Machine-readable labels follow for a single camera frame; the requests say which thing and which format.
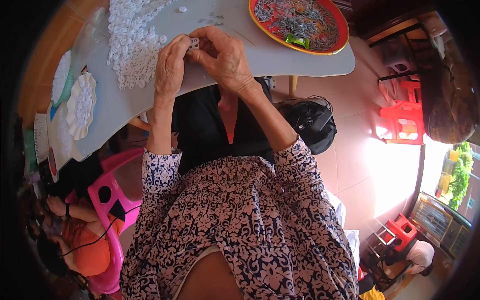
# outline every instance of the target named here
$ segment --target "white basket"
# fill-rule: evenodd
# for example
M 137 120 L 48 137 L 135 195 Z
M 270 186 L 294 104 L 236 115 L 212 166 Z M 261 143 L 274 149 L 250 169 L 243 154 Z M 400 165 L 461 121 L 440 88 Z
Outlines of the white basket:
M 48 158 L 47 114 L 35 114 L 33 124 L 36 163 L 39 165 Z

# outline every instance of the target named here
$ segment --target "green packet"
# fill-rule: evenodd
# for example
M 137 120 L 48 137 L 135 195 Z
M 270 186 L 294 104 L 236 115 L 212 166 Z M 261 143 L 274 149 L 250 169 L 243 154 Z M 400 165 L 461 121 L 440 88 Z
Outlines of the green packet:
M 292 33 L 289 33 L 285 42 L 294 44 L 295 46 L 301 46 L 307 50 L 310 49 L 310 40 L 307 38 L 296 37 Z

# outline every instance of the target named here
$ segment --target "white table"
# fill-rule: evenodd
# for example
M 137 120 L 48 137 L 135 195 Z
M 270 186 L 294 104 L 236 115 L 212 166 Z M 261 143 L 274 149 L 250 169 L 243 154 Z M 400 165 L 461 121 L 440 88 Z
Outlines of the white table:
M 187 12 L 180 13 L 178 8 L 185 6 Z M 305 54 L 289 49 L 271 38 L 258 28 L 248 13 L 247 0 L 178 0 L 166 5 L 158 15 L 147 24 L 146 29 L 155 26 L 159 36 L 166 35 L 168 42 L 181 33 L 190 33 L 194 29 L 207 26 L 200 19 L 208 18 L 211 13 L 223 15 L 220 28 L 229 35 L 240 38 L 245 45 L 252 74 L 266 75 L 300 75 L 300 76 L 335 76 L 345 75 L 353 71 L 355 57 L 350 44 L 335 55 L 319 56 Z M 100 27 L 108 25 L 108 15 Z M 97 102 L 94 107 L 94 118 L 88 127 L 88 135 L 78 141 L 73 141 L 70 157 L 64 157 L 59 151 L 59 141 L 55 126 L 58 114 L 50 122 L 50 107 L 48 108 L 48 140 L 55 154 L 59 170 L 68 160 L 74 158 L 82 161 L 99 149 L 114 133 L 125 126 L 131 119 L 149 110 L 153 105 L 154 80 L 145 88 L 136 86 L 134 89 L 118 89 L 118 79 L 112 70 L 113 64 L 107 66 L 109 47 L 108 39 L 100 41 L 92 49 L 92 55 L 87 61 L 88 71 L 97 80 Z M 185 66 L 185 76 L 178 95 L 213 85 L 215 81 L 204 68 L 197 64 Z

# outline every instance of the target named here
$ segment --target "pile of white buttons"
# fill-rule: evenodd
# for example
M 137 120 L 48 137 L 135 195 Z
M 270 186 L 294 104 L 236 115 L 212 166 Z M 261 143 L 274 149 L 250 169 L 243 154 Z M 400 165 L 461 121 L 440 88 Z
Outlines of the pile of white buttons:
M 153 26 L 148 30 L 144 28 L 164 4 L 169 5 L 172 1 L 156 0 L 158 4 L 163 4 L 133 20 L 135 14 L 142 10 L 143 5 L 149 4 L 150 0 L 110 0 L 108 31 L 111 38 L 107 65 L 113 63 L 119 89 L 134 88 L 136 85 L 144 88 L 151 78 L 155 78 L 157 55 L 162 44 L 167 42 L 167 37 L 158 37 Z
M 59 115 L 59 123 L 57 126 L 57 137 L 61 142 L 60 152 L 64 157 L 70 157 L 70 151 L 72 150 L 72 135 L 68 132 L 67 122 L 67 106 L 61 104 L 61 107 L 57 111 Z
M 55 75 L 53 76 L 52 82 L 52 102 L 57 103 L 60 99 L 61 93 L 63 92 L 63 87 L 65 82 L 67 82 L 68 71 L 70 69 L 70 63 L 72 60 L 72 51 L 68 50 L 61 57 Z
M 87 120 L 92 111 L 92 92 L 90 83 L 84 80 L 79 81 L 82 91 L 76 96 L 75 103 L 75 125 L 79 128 L 87 126 Z

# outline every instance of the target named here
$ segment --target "elderly woman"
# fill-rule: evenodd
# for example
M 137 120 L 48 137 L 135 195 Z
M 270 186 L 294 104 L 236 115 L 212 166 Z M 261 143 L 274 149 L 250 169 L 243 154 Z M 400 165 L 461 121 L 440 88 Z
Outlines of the elderly woman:
M 188 51 L 191 37 L 200 49 Z M 218 87 L 175 100 L 184 58 Z M 233 144 L 220 91 L 239 97 Z M 120 275 L 125 299 L 358 297 L 352 253 L 317 163 L 268 97 L 242 42 L 214 26 L 160 51 L 143 203 Z M 180 150 L 171 147 L 174 111 Z

